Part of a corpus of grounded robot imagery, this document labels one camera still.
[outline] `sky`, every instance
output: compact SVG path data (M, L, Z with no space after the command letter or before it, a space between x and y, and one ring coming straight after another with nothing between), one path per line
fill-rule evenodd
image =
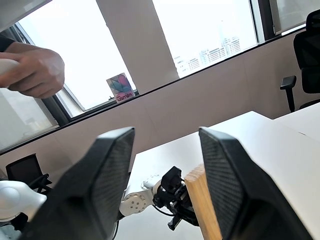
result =
M198 55L221 45L221 36L256 44L248 0L153 0L173 57ZM65 83L90 109L113 96L106 80L128 69L95 0L53 0L19 23L33 40L58 52Z
M219 48L221 38L242 37L244 48L257 43L248 0L153 0L153 3L173 56L188 57L197 55L202 48Z

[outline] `city skyline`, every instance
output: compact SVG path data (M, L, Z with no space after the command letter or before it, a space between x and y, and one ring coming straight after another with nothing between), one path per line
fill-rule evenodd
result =
M221 46L215 49L206 48L190 57L173 56L173 61L180 78L209 67L215 63L243 51L237 36L221 37Z

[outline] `black cable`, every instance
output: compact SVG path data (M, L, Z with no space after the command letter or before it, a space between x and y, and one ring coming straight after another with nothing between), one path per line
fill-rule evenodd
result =
M112 240L116 239L116 236L117 236L117 233L118 233L118 228L119 228L119 221L116 222L116 227L115 227L115 231L114 231Z
M160 212L160 213L162 213L162 214L164 214L164 215L166 215L166 216L169 216L169 217L174 217L175 215L174 214L169 214L169 213L166 213L166 212L164 212L164 211L161 211L159 208L157 208L155 205L152 205L154 208L155 208L155 210L157 210L158 212Z

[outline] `chair armrest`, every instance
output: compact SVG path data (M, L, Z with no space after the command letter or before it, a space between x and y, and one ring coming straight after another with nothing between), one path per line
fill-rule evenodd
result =
M282 83L280 85L281 90L287 90L287 89L292 89L297 82L297 77L296 76L288 76L282 79Z

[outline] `sticker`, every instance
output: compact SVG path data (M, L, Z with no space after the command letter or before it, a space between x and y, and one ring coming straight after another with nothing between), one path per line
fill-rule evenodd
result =
M106 82L111 88L117 103L122 103L135 96L135 92L133 91L125 73L121 73L118 76L107 79Z

